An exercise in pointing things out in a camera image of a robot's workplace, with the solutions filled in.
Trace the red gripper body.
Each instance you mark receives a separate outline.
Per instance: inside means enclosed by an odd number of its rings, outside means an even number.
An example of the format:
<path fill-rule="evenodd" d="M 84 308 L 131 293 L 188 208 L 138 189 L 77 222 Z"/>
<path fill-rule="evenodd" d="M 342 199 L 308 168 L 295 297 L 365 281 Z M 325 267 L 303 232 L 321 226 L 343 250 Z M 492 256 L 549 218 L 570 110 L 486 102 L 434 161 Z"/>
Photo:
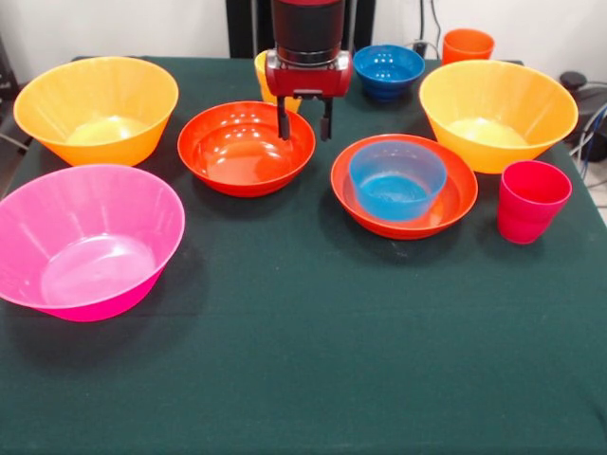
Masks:
<path fill-rule="evenodd" d="M 344 97 L 353 69 L 351 54 L 345 50 L 327 64 L 317 66 L 289 64 L 280 58 L 276 49 L 270 49 L 266 54 L 267 85 L 275 97 Z"/>

